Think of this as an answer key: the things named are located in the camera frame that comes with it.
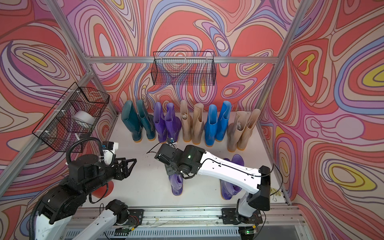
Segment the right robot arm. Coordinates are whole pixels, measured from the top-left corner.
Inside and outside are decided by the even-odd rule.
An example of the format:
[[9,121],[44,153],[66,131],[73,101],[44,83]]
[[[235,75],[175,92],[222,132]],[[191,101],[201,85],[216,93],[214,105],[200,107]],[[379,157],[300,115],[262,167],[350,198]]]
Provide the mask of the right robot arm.
[[168,175],[179,175],[185,180],[196,175],[214,177],[246,191],[235,210],[235,219],[239,223],[248,223],[255,213],[270,210],[272,171],[266,166],[259,169],[240,166],[195,145],[180,150],[164,143],[155,154],[155,159],[165,165]]

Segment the blue boot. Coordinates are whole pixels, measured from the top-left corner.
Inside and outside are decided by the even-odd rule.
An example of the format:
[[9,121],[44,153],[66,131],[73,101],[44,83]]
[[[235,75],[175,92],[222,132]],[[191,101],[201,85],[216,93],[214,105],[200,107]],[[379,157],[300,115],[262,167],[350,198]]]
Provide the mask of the blue boot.
[[215,139],[218,142],[221,142],[226,134],[229,125],[228,122],[230,119],[231,109],[231,103],[229,101],[223,101],[223,105],[221,107],[220,115],[218,118],[217,132],[215,136]]
[[218,110],[216,105],[210,105],[205,124],[205,143],[208,147],[212,147],[216,140],[218,128]]

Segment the teal boot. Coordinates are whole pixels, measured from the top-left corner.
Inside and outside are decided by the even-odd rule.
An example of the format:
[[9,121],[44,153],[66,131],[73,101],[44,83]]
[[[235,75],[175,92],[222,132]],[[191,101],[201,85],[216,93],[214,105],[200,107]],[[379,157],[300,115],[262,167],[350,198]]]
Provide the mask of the teal boot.
[[133,141],[136,143],[140,142],[142,140],[143,127],[131,100],[125,102],[121,118],[127,129],[131,132]]
[[136,104],[138,109],[139,120],[143,125],[144,129],[146,130],[147,138],[148,140],[153,141],[156,138],[156,130],[153,121],[153,115],[150,115],[148,113],[143,100],[137,100]]

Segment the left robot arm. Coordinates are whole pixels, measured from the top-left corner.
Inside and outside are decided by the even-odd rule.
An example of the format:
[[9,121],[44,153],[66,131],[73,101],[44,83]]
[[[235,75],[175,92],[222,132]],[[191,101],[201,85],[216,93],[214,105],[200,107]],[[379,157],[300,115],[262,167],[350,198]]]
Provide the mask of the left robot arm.
[[104,186],[109,189],[112,180],[128,178],[136,163],[137,159],[117,158],[106,166],[93,154],[69,162],[69,175],[43,195],[33,208],[28,222],[29,239],[37,239],[37,217],[45,217],[48,226],[56,226],[58,222],[63,224],[63,220],[70,219],[94,191]]

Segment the beige boot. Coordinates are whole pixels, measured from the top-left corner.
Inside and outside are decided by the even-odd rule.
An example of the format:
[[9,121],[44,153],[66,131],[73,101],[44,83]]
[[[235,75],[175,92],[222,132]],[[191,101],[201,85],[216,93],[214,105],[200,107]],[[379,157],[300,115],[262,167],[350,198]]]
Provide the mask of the beige boot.
[[181,101],[180,106],[183,140],[190,142],[192,140],[192,117],[189,113],[188,103],[186,100]]
[[198,103],[194,105],[192,141],[193,141],[193,144],[195,145],[200,144],[202,139],[202,134],[204,130],[203,112],[204,112],[203,104]]
[[248,120],[248,113],[239,111],[236,113],[235,120],[228,126],[228,145],[227,149],[230,152],[234,152],[237,149],[238,141],[242,136]]
[[242,133],[242,136],[240,137],[240,140],[238,141],[238,144],[237,144],[238,150],[243,151],[247,147],[249,139],[252,136],[253,130],[254,130],[255,125],[259,119],[260,114],[261,114],[260,109],[254,109],[251,112],[251,114],[247,120],[247,124],[245,126],[245,129]]

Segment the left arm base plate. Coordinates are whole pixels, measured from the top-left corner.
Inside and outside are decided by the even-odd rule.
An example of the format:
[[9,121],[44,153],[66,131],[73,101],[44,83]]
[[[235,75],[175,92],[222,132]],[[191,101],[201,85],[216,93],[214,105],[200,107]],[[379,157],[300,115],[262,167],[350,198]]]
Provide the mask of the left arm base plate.
[[142,224],[143,217],[144,217],[143,209],[123,210],[122,213],[117,215],[116,224],[119,226],[137,227]]

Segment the dark purple boot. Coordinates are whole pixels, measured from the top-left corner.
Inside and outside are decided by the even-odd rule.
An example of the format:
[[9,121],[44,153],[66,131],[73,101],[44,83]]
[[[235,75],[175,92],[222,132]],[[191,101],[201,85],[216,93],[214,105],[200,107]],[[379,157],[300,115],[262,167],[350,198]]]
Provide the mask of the dark purple boot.
[[155,103],[154,124],[155,124],[155,129],[158,133],[159,142],[160,143],[165,142],[168,138],[168,131],[166,128],[162,104],[160,102]]
[[175,142],[179,139],[180,130],[182,128],[181,120],[176,116],[173,103],[167,104],[167,113],[165,115],[166,128],[169,133],[169,138],[173,138]]

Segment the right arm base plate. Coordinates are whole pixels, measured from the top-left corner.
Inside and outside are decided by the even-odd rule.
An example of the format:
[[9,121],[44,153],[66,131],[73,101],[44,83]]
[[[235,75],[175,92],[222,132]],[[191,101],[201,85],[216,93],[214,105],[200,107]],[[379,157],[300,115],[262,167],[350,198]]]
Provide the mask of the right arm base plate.
[[258,226],[263,223],[259,210],[254,211],[251,217],[244,217],[235,208],[222,208],[222,215],[219,219],[223,220],[224,225],[253,224]]

